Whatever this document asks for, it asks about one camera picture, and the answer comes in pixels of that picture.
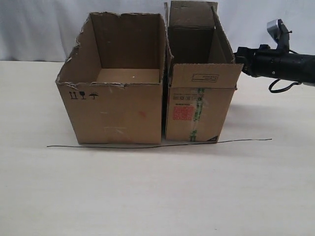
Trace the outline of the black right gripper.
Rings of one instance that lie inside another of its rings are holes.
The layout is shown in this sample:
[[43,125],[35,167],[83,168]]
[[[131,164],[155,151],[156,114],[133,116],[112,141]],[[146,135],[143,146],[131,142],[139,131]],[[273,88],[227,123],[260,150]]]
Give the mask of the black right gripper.
[[235,61],[243,64],[242,72],[252,77],[270,77],[271,72],[268,67],[267,60],[270,46],[261,44],[259,48],[252,49],[247,47],[239,47],[234,53]]

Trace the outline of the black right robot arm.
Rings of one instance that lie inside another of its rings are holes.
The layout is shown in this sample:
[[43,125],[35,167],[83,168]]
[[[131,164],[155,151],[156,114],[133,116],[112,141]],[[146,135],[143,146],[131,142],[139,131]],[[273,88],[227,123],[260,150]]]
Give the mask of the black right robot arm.
[[237,64],[243,65],[242,72],[248,76],[315,85],[314,55],[290,53],[261,44],[256,49],[239,47],[234,57]]

